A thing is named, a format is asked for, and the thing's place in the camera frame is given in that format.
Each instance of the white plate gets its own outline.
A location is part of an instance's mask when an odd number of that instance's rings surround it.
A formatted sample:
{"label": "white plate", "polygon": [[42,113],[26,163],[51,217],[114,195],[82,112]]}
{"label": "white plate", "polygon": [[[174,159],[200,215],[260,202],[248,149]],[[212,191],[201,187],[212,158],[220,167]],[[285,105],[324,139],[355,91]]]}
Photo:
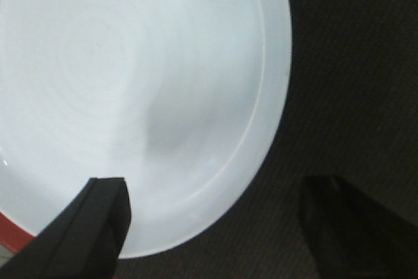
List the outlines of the white plate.
{"label": "white plate", "polygon": [[126,177],[122,257],[174,247],[270,147],[288,0],[0,0],[0,211],[37,234],[89,177]]}

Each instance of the gray carpet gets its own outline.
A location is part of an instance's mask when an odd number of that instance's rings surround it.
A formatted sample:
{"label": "gray carpet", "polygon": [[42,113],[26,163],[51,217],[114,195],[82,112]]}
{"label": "gray carpet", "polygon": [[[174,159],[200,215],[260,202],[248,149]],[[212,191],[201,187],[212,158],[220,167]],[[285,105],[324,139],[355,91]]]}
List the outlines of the gray carpet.
{"label": "gray carpet", "polygon": [[0,267],[3,266],[12,256],[13,254],[0,245]]}
{"label": "gray carpet", "polygon": [[289,96],[271,151],[237,204],[123,279],[317,278],[296,212],[300,179],[341,174],[418,224],[418,0],[291,0]]}

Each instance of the plate surface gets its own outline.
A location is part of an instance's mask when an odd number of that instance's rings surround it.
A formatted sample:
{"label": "plate surface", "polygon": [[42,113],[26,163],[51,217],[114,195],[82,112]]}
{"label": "plate surface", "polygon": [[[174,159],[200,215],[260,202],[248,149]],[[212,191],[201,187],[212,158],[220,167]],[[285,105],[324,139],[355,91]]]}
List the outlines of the plate surface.
{"label": "plate surface", "polygon": [[257,173],[290,60],[288,0],[0,0],[0,212],[36,235],[124,176],[121,257],[185,242]]}

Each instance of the black object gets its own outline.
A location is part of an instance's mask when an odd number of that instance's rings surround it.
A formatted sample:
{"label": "black object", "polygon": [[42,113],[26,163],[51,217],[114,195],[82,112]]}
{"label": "black object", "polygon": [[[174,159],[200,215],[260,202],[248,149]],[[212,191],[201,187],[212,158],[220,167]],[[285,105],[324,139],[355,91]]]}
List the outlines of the black object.
{"label": "black object", "polygon": [[111,279],[131,223],[125,180],[92,178],[1,279]]}
{"label": "black object", "polygon": [[324,279],[417,279],[418,227],[339,176],[309,176],[300,226]]}

